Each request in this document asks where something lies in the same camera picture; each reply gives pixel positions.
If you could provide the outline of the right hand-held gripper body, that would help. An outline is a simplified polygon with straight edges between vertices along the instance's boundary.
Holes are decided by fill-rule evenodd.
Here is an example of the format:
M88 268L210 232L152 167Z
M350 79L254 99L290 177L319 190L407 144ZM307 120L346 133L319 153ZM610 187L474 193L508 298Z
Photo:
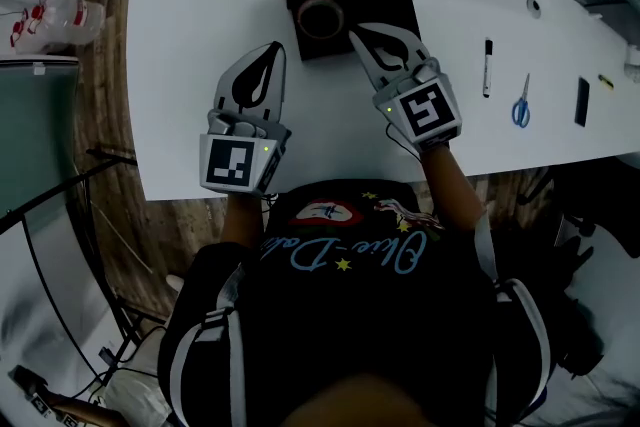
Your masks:
M449 78L434 57L402 72L374 95L373 104L417 151L447 144L462 131Z

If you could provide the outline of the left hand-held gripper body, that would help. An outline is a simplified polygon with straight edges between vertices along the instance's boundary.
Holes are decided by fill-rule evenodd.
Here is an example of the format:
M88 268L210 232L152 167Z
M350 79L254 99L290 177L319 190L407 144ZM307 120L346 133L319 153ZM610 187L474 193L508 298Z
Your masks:
M219 193L264 195L286 151L284 125L213 109L199 139L200 185Z

